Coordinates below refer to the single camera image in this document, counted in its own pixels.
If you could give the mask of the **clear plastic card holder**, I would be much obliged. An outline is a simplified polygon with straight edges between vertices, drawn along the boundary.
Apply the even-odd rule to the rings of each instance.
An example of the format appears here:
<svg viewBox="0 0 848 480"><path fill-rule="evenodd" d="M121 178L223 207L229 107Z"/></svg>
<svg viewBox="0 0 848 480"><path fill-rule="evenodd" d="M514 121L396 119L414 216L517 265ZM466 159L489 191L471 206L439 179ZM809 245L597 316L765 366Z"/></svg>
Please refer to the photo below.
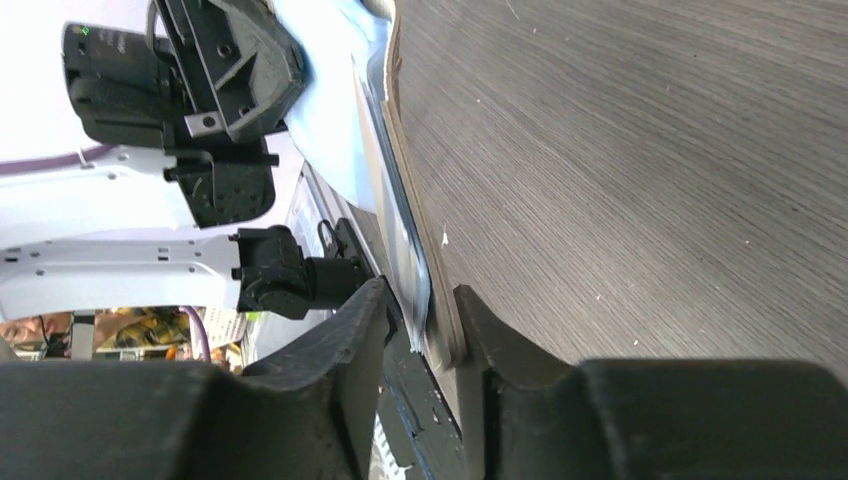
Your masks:
<svg viewBox="0 0 848 480"><path fill-rule="evenodd" d="M335 192L376 216L412 351L426 346L432 285L422 230L389 136L393 4L381 12L363 1L273 1L280 24L302 47L305 92L285 116L294 145Z"/></svg>

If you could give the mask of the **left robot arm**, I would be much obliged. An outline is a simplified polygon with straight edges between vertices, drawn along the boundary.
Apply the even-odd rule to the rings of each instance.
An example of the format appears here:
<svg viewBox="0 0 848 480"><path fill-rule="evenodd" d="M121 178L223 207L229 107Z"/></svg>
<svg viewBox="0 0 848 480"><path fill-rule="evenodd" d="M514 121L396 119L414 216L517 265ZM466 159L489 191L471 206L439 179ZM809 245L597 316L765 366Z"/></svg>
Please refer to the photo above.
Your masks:
<svg viewBox="0 0 848 480"><path fill-rule="evenodd" d="M340 307L356 259L251 222L277 200L274 134L365 191L352 61L386 32L357 1L3 2L2 318Z"/></svg>

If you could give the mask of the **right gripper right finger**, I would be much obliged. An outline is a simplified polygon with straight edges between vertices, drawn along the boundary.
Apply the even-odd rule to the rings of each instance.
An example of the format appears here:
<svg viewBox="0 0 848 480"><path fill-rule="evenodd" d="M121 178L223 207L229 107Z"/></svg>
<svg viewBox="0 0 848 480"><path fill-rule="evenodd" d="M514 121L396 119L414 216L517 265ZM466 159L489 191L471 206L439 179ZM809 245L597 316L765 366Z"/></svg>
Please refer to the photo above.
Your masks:
<svg viewBox="0 0 848 480"><path fill-rule="evenodd" d="M787 360L594 359L570 365L454 291L473 479L843 479L847 391Z"/></svg>

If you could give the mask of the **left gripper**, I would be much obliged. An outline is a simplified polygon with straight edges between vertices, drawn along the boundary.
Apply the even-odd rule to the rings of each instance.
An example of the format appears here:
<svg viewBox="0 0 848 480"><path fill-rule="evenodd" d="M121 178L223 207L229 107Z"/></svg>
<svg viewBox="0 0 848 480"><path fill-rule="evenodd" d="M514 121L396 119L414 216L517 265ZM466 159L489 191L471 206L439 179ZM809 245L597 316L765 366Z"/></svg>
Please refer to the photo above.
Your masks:
<svg viewBox="0 0 848 480"><path fill-rule="evenodd" d="M305 90L301 47L267 1L151 1L148 48L197 143L246 143L286 128Z"/></svg>

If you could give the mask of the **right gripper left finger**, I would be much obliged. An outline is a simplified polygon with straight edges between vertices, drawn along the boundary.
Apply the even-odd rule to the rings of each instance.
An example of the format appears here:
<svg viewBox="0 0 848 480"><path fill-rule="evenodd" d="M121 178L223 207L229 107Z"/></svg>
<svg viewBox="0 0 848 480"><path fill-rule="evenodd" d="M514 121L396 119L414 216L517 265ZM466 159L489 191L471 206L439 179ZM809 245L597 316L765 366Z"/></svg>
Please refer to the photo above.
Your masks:
<svg viewBox="0 0 848 480"><path fill-rule="evenodd" d="M206 362L8 361L5 479L364 479L389 290L241 375Z"/></svg>

